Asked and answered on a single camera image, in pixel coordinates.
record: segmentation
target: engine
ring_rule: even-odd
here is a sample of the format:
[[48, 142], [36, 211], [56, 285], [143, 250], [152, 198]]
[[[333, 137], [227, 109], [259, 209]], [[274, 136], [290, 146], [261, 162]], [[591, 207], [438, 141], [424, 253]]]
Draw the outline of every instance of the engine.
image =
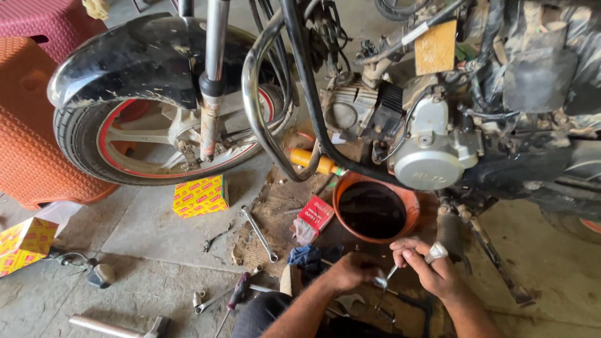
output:
[[437, 85], [431, 75], [410, 81], [406, 89], [382, 82], [372, 90], [347, 81], [332, 92], [326, 124], [341, 138], [384, 145], [384, 156], [374, 152], [373, 161], [386, 160], [402, 184], [417, 190], [446, 188], [476, 165], [484, 147], [480, 131], [462, 130], [459, 119], [453, 119]]

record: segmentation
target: black mudguard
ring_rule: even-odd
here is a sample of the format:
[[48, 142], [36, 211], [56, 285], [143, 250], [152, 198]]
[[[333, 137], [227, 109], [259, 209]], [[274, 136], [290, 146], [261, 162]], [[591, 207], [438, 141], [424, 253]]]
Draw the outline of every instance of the black mudguard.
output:
[[[197, 109], [198, 77], [204, 70], [206, 21], [169, 13], [139, 17], [97, 35], [75, 49], [50, 79], [48, 99], [59, 109], [127, 100], [159, 100]], [[223, 76], [227, 93], [240, 74], [255, 37], [229, 26]], [[260, 83], [276, 82], [267, 62]]]

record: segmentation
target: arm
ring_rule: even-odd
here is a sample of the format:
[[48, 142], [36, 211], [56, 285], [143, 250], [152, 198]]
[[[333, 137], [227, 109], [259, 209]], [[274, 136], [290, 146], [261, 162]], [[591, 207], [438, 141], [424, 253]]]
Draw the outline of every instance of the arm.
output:
[[328, 304], [340, 292], [382, 274], [372, 258], [350, 253], [318, 277], [261, 336], [262, 338], [313, 338]]
[[423, 256], [428, 254], [430, 247], [416, 238], [401, 238], [390, 245], [395, 264], [402, 267], [409, 264], [419, 275], [424, 288], [441, 299], [459, 338], [503, 338], [478, 297], [457, 275], [448, 257], [426, 264]]

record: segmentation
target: hand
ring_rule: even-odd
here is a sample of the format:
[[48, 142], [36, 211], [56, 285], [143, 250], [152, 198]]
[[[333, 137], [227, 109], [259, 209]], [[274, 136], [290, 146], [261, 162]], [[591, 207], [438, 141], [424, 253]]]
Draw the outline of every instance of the hand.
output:
[[344, 292], [359, 286], [364, 281], [372, 281], [383, 275], [373, 257], [362, 253], [349, 253], [336, 262], [324, 278], [336, 292]]
[[471, 291], [457, 275], [448, 257], [435, 259], [431, 265], [426, 264], [424, 256], [431, 247], [417, 237], [401, 238], [390, 244], [394, 263], [401, 268], [409, 264], [419, 275], [422, 286], [445, 305], [468, 297]]

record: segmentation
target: hammer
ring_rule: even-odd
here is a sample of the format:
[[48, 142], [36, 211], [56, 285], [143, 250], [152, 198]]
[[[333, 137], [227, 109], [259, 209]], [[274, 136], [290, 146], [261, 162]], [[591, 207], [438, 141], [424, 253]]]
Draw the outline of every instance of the hammer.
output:
[[124, 327], [109, 325], [89, 317], [75, 314], [69, 318], [71, 324], [89, 328], [94, 331], [110, 334], [119, 338], [162, 338], [165, 335], [167, 326], [171, 319], [163, 316], [158, 316], [154, 320], [152, 328], [147, 333], [134, 331]]

